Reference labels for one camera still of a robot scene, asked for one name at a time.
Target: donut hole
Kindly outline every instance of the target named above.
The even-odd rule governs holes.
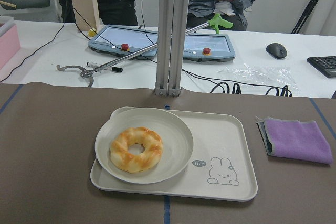
[[[143,153],[145,150],[145,147],[143,147],[142,144],[133,144],[128,147],[128,152],[132,153],[133,155],[139,155]]]

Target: red button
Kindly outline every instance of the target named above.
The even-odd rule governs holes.
[[[209,55],[210,54],[210,48],[208,48],[208,47],[205,47],[204,49],[203,49],[203,54],[204,55]]]
[[[129,48],[128,44],[126,44],[126,43],[121,45],[122,50],[128,50],[128,48]]]

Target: white tray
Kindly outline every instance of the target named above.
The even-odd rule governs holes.
[[[111,117],[129,109],[132,108],[119,108]],[[90,174],[92,183],[105,191],[232,201],[253,199],[258,185],[242,123],[230,115],[169,111],[180,117],[193,134],[194,149],[186,169],[163,182],[139,185],[113,177],[96,159]]]

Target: black keyboard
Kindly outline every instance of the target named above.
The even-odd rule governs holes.
[[[326,77],[336,77],[336,56],[309,57],[307,62],[312,64]]]

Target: green clamp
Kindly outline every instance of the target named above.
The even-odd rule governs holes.
[[[222,19],[222,17],[220,16],[220,14],[215,14],[215,16],[210,19],[209,21],[209,26],[211,26],[212,29],[215,29],[216,34],[219,34],[219,25],[225,28],[231,28],[233,27],[233,23]]]

